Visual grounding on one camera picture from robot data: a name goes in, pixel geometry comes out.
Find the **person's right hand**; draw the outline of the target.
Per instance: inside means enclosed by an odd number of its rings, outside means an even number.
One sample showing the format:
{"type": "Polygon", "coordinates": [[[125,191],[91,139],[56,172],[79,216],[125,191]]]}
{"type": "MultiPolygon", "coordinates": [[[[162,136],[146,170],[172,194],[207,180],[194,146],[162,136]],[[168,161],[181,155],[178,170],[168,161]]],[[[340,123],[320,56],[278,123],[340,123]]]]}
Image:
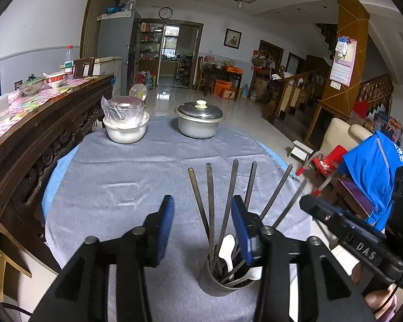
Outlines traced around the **person's right hand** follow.
{"type": "Polygon", "coordinates": [[[392,284],[388,289],[372,291],[365,295],[365,301],[377,321],[388,322],[395,316],[397,307],[395,288],[396,285],[392,284]]]}

